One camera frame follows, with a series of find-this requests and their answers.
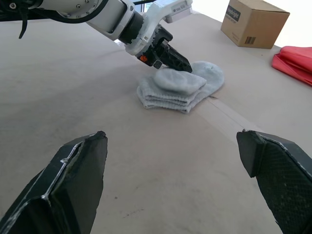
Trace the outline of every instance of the red fabric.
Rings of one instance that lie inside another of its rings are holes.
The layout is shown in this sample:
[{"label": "red fabric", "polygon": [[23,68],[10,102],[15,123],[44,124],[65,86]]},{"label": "red fabric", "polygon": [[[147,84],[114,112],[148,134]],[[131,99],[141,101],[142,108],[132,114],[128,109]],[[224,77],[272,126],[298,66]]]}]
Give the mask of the red fabric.
[{"label": "red fabric", "polygon": [[272,67],[312,86],[312,47],[285,46]]}]

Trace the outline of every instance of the window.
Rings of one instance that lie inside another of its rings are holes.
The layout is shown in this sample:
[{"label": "window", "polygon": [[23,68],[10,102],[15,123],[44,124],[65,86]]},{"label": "window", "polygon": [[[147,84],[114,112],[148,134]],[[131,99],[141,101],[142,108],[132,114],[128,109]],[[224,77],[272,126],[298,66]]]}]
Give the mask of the window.
[{"label": "window", "polygon": [[147,3],[147,4],[144,4],[144,12],[147,12],[148,8],[150,8],[150,6],[152,5],[153,3]]}]

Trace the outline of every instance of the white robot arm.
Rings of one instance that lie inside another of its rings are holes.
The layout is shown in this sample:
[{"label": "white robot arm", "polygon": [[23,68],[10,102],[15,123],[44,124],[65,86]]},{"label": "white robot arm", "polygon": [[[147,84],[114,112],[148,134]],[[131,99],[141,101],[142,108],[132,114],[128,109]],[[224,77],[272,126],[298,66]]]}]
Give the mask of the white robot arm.
[{"label": "white robot arm", "polygon": [[193,0],[156,0],[141,15],[130,0],[0,0],[2,11],[21,14],[21,35],[28,11],[64,23],[87,22],[109,39],[122,41],[129,54],[149,66],[160,68],[164,64],[188,72],[192,72],[188,60],[168,44],[173,36],[159,22],[164,19],[172,23],[189,15],[192,3]]}]

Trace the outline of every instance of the white wall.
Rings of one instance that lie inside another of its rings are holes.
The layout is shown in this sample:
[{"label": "white wall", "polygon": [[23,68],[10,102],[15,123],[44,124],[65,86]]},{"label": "white wall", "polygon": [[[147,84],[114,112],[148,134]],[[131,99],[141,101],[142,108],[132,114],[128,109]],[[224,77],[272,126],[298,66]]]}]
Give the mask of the white wall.
[{"label": "white wall", "polygon": [[[223,21],[228,0],[193,0],[193,9],[215,20]],[[312,0],[267,0],[291,13],[276,45],[312,46]]]}]

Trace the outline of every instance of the gray sock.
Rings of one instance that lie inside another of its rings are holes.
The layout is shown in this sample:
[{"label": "gray sock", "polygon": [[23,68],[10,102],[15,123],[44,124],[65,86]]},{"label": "gray sock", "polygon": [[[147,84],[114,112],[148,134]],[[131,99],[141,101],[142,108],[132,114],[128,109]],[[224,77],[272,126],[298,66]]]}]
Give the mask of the gray sock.
[{"label": "gray sock", "polygon": [[144,108],[163,107],[189,113],[224,83],[222,70],[209,62],[192,64],[192,74],[162,69],[140,81],[137,95]]}]

